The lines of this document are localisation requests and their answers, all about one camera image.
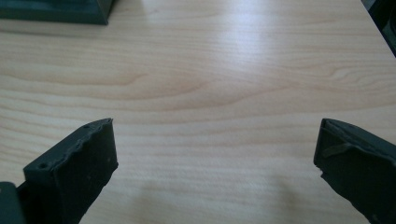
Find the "black plastic part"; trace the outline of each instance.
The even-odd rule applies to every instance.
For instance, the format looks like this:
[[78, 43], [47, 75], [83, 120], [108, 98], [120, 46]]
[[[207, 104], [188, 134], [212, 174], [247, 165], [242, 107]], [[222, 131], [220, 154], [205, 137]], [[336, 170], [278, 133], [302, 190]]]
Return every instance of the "black plastic part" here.
[[396, 223], [396, 146], [354, 125], [324, 119], [314, 164], [371, 223]]
[[0, 18], [108, 24], [113, 0], [0, 0]]
[[42, 204], [40, 223], [79, 223], [117, 167], [112, 119], [80, 127], [32, 161], [23, 171]]
[[26, 224], [15, 185], [0, 182], [0, 223]]

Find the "wooden table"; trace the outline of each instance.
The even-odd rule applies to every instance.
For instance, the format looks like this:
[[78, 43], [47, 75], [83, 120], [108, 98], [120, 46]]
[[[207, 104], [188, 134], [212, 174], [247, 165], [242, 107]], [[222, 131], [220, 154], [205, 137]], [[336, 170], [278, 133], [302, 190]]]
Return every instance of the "wooden table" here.
[[395, 144], [396, 62], [359, 0], [119, 0], [108, 26], [0, 21], [0, 178], [111, 117], [83, 224], [368, 223], [319, 176], [322, 118]]

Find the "wood grain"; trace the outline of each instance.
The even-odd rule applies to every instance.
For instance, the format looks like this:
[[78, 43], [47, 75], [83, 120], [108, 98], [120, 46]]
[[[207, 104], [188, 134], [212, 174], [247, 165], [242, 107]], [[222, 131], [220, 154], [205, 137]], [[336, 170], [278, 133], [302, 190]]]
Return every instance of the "wood grain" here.
[[396, 63], [359, 0], [119, 0], [108, 26], [0, 21], [0, 176], [114, 119], [81, 223], [368, 223], [312, 160], [320, 120], [396, 135]]

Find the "light wood surface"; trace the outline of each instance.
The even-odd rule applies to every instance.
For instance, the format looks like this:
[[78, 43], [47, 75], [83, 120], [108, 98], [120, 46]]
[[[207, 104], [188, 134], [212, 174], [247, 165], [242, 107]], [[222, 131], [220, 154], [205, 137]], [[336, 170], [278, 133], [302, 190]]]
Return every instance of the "light wood surface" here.
[[119, 0], [108, 26], [0, 20], [0, 179], [111, 117], [81, 220], [368, 223], [313, 164], [322, 118], [395, 144], [396, 63], [359, 0]]

